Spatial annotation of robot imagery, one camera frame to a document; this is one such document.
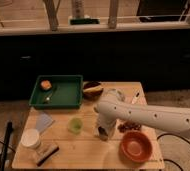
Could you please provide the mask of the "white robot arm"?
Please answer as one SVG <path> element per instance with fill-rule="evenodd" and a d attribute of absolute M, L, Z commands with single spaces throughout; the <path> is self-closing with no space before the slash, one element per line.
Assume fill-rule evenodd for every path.
<path fill-rule="evenodd" d="M 110 137 L 118 119 L 159 129 L 190 139 L 190 108 L 130 104 L 110 89 L 97 102 L 97 127 Z"/>

